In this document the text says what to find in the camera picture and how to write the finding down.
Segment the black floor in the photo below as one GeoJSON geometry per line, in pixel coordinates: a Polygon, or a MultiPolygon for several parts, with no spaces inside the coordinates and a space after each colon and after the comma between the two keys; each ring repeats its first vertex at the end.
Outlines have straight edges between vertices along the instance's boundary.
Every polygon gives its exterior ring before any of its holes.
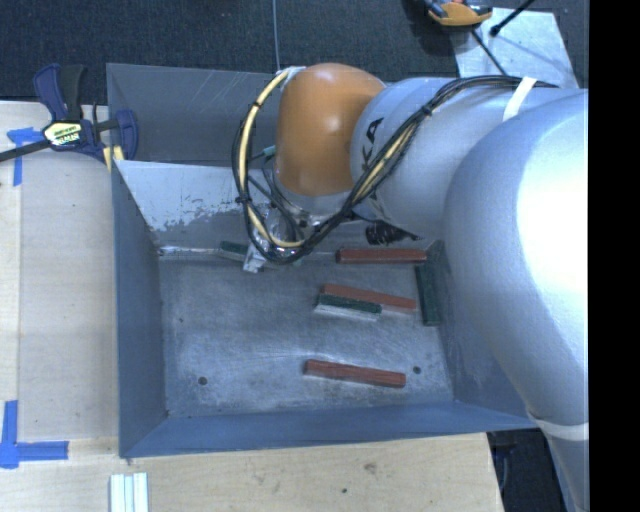
{"type": "MultiPolygon", "coordinates": [[[[387,81],[457,75],[448,34],[416,0],[277,0],[277,30],[273,5],[272,0],[0,0],[0,99],[34,99],[33,75],[52,62],[87,66],[80,100],[88,104],[107,103],[108,62],[269,73],[277,63],[338,61],[387,81]]],[[[494,1],[495,7],[519,5],[494,1]]],[[[537,0],[530,10],[554,13],[578,84],[588,88],[588,0],[537,0]]],[[[538,430],[489,434],[489,439],[497,447],[507,512],[564,512],[538,430]]]]}

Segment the yellow cable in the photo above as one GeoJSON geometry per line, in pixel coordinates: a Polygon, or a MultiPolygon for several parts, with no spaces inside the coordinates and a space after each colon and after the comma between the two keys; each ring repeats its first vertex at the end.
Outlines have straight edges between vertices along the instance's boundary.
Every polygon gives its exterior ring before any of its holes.
{"type": "Polygon", "coordinates": [[[366,179],[366,181],[360,187],[360,190],[357,192],[356,197],[355,197],[356,201],[359,200],[360,198],[366,196],[370,192],[371,183],[376,179],[378,174],[380,174],[380,171],[382,171],[382,169],[387,164],[387,162],[391,158],[393,158],[393,156],[396,154],[396,152],[399,150],[399,148],[404,147],[404,144],[407,142],[409,137],[411,137],[411,135],[413,134],[413,131],[414,131],[414,127],[413,126],[408,127],[404,132],[402,132],[402,135],[400,135],[400,137],[398,137],[398,140],[396,140],[391,145],[391,147],[387,150],[387,152],[384,154],[382,159],[371,170],[371,173],[369,174],[369,177],[366,179]]]}
{"type": "Polygon", "coordinates": [[[111,148],[109,146],[102,148],[102,157],[104,158],[104,163],[107,164],[107,171],[111,174],[111,148]]]}
{"type": "Polygon", "coordinates": [[[122,146],[113,146],[113,157],[116,160],[126,160],[124,157],[124,151],[122,151],[122,146]]]}
{"type": "MultiPolygon", "coordinates": [[[[245,179],[247,177],[247,150],[249,147],[249,138],[251,135],[251,130],[253,129],[253,123],[255,121],[256,116],[258,115],[258,111],[262,108],[262,105],[267,100],[267,98],[271,95],[273,90],[284,81],[287,76],[290,74],[291,70],[285,69],[278,75],[276,75],[271,82],[267,84],[267,86],[260,93],[255,103],[249,109],[249,113],[245,118],[244,127],[242,133],[240,134],[240,146],[238,148],[238,181],[240,186],[242,187],[242,194],[246,194],[246,190],[244,188],[245,179]]],[[[391,147],[387,150],[384,157],[376,164],[371,173],[369,174],[366,181],[360,187],[360,190],[356,193],[355,199],[359,200],[360,198],[366,196],[370,190],[371,185],[374,180],[377,178],[378,174],[382,171],[387,162],[393,158],[396,152],[404,147],[409,138],[413,135],[415,131],[415,126],[409,126],[403,133],[398,137],[391,147]]],[[[274,238],[271,233],[269,233],[264,227],[263,221],[258,217],[258,215],[251,209],[247,208],[247,213],[251,224],[257,229],[258,233],[266,239],[269,240],[276,246],[285,248],[285,249],[295,249],[298,247],[302,247],[306,240],[300,240],[297,242],[286,242],[284,240],[280,240],[278,238],[274,238]]]]}
{"type": "MultiPolygon", "coordinates": [[[[285,69],[282,73],[278,74],[275,78],[273,78],[273,80],[271,80],[271,82],[267,84],[267,86],[264,88],[264,90],[260,93],[260,95],[256,99],[255,103],[249,109],[249,113],[247,114],[247,117],[245,119],[244,128],[242,130],[242,134],[240,135],[240,147],[238,149],[238,181],[240,182],[241,187],[243,187],[242,189],[243,194],[246,193],[246,190],[244,189],[244,182],[248,173],[248,170],[246,167],[247,149],[249,146],[249,137],[251,135],[251,130],[253,129],[253,123],[255,121],[256,116],[258,115],[258,111],[260,110],[260,108],[262,108],[263,103],[271,95],[273,90],[276,87],[278,87],[278,85],[280,85],[280,83],[285,78],[287,78],[289,73],[290,71],[285,69]]],[[[253,210],[249,208],[247,209],[247,212],[249,215],[249,219],[251,220],[251,223],[258,230],[260,235],[263,238],[271,241],[274,245],[278,245],[280,247],[284,247],[287,249],[289,248],[293,249],[296,247],[301,247],[304,244],[304,241],[285,242],[284,240],[279,240],[277,238],[274,238],[265,229],[263,222],[258,218],[258,216],[253,210]]]]}

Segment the bin floor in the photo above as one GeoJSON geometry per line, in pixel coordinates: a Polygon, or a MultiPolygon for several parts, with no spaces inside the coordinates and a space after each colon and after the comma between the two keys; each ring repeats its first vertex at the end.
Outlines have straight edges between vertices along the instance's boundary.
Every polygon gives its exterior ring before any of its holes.
{"type": "Polygon", "coordinates": [[[161,259],[167,409],[209,416],[287,409],[368,407],[453,399],[435,327],[420,313],[376,321],[314,312],[323,283],[417,300],[412,265],[242,270],[221,258],[161,259]],[[404,372],[402,389],[304,376],[306,359],[404,372]]]}

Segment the wire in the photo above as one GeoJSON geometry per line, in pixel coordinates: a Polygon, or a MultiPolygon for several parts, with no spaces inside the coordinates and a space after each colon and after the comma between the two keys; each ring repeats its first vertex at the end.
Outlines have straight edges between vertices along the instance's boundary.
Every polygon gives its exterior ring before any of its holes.
{"type": "MultiPolygon", "coordinates": [[[[259,94],[256,101],[249,108],[247,116],[240,124],[232,148],[232,171],[236,182],[238,193],[236,199],[242,204],[247,233],[256,249],[269,261],[278,264],[292,263],[301,257],[309,254],[333,229],[346,219],[353,218],[353,208],[360,204],[364,199],[373,194],[377,188],[393,174],[402,160],[406,150],[410,146],[416,131],[420,124],[430,117],[435,109],[450,100],[460,92],[471,87],[512,87],[516,88],[522,81],[519,77],[508,75],[482,75],[470,78],[458,78],[446,83],[441,87],[431,100],[422,105],[409,118],[404,121],[393,135],[383,144],[382,148],[377,152],[376,156],[369,162],[369,165],[360,175],[352,188],[349,196],[343,203],[340,210],[326,219],[324,222],[314,227],[313,232],[306,238],[298,228],[295,219],[287,211],[287,209],[275,199],[273,186],[267,177],[263,167],[265,179],[272,189],[269,194],[263,187],[258,186],[257,182],[248,175],[248,163],[250,161],[248,155],[251,148],[251,140],[253,134],[253,126],[259,110],[264,102],[269,98],[272,92],[281,84],[289,74],[292,68],[284,69],[273,77],[264,90],[259,94]],[[272,205],[278,208],[284,215],[285,220],[295,230],[296,240],[280,240],[276,238],[266,226],[265,218],[260,213],[251,197],[249,183],[267,198],[271,200],[272,205]],[[263,242],[269,245],[267,249],[263,247],[263,242]]],[[[546,82],[536,82],[534,87],[555,87],[546,82]]]]}
{"type": "Polygon", "coordinates": [[[509,457],[502,457],[502,478],[500,478],[499,489],[502,494],[507,487],[509,481],[509,457]]]}
{"type": "Polygon", "coordinates": [[[276,50],[276,70],[280,71],[280,48],[278,43],[278,11],[276,9],[276,0],[271,2],[273,10],[273,40],[276,50]]]}
{"type": "Polygon", "coordinates": [[[496,59],[495,55],[493,55],[493,53],[491,52],[491,50],[489,50],[489,48],[487,47],[486,44],[484,44],[484,41],[482,40],[482,38],[478,35],[478,33],[475,30],[471,31],[471,35],[473,36],[473,38],[476,40],[476,42],[482,47],[482,49],[484,50],[484,52],[487,54],[487,56],[491,59],[491,61],[495,64],[495,66],[498,68],[498,70],[500,71],[500,73],[502,73],[503,75],[507,75],[507,72],[504,70],[504,68],[500,65],[500,63],[498,62],[498,59],[496,59]]]}

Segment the clamp handle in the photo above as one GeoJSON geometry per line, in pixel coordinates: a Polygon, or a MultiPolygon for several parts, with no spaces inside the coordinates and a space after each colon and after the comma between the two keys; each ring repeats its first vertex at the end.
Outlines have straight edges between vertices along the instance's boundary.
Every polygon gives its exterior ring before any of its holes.
{"type": "Polygon", "coordinates": [[[81,65],[49,64],[33,77],[33,85],[40,103],[51,114],[51,121],[82,119],[79,103],[80,81],[87,70],[81,65]]]}
{"type": "Polygon", "coordinates": [[[127,160],[133,160],[138,149],[138,123],[133,110],[118,110],[116,121],[120,130],[120,146],[122,146],[124,157],[127,160]]]}

